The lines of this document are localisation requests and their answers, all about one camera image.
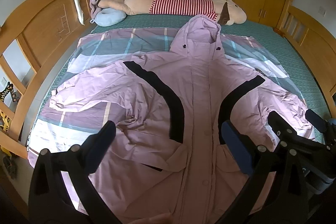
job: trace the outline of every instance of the wall outlet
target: wall outlet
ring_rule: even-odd
[[[318,13],[322,16],[325,16],[326,15],[326,10],[322,6],[320,6]]]
[[[5,77],[3,77],[3,78],[1,79],[0,84],[1,84],[3,87],[6,86],[6,84],[7,84],[7,80],[5,79]]]

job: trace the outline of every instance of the green bed sheet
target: green bed sheet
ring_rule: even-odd
[[[180,28],[191,16],[176,15],[135,15],[127,16],[122,22],[110,26],[97,26],[91,33],[105,32],[111,29],[121,28],[146,28],[146,27],[167,27]],[[283,68],[289,74],[291,80],[301,91],[307,106],[315,111],[324,119],[330,118],[330,112],[325,103],[324,97],[315,82],[314,77],[301,59],[299,54],[285,39],[273,32],[271,27],[247,20],[243,24],[234,24],[231,26],[222,26],[221,33],[234,34],[240,36],[254,37],[268,51],[270,51],[281,63]],[[56,77],[51,90],[58,86],[63,74],[67,69],[67,63]],[[315,130],[316,140],[323,142],[322,135]]]

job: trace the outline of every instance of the red cloth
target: red cloth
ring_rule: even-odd
[[[153,0],[149,13],[183,16],[201,14],[212,20],[217,18],[212,0]]]

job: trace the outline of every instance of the wooden bed frame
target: wooden bed frame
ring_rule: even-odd
[[[291,4],[292,0],[286,0],[277,28],[310,68],[332,117],[336,118],[332,99],[336,93],[336,39],[315,19]],[[85,25],[78,21],[73,0],[26,0],[11,13],[0,30],[0,66],[22,94],[15,112],[0,101],[0,110],[12,119],[8,132],[0,131],[0,145],[20,157],[28,156],[26,147],[17,141],[38,89],[55,63],[90,24],[89,0],[80,0],[80,5]],[[27,87],[3,56],[15,39],[35,72]]]
[[[0,131],[0,145],[20,157],[28,156],[27,148],[17,141],[37,91],[59,58],[90,25],[89,0],[80,0],[80,5],[85,25],[78,20],[73,0],[26,0],[0,30],[0,66],[22,95],[15,112],[0,101],[0,109],[12,120],[8,132]],[[3,56],[15,39],[35,72],[27,87]]]

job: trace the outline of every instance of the stuffed animal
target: stuffed animal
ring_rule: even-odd
[[[232,0],[100,0],[98,7],[122,10],[130,16],[205,14],[221,25],[242,24],[246,21],[245,12]]]

